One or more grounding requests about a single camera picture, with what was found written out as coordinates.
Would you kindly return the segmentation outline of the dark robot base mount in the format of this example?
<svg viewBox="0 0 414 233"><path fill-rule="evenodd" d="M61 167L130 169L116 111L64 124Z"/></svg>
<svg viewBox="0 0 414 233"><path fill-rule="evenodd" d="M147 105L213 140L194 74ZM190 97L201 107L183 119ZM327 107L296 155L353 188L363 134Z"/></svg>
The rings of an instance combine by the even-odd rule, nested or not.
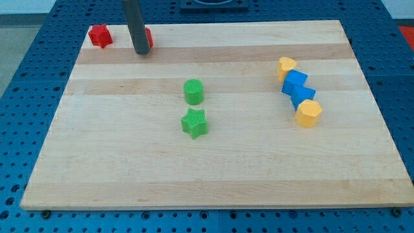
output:
<svg viewBox="0 0 414 233"><path fill-rule="evenodd" d="M249 0L180 0L181 12L198 10L248 10Z"/></svg>

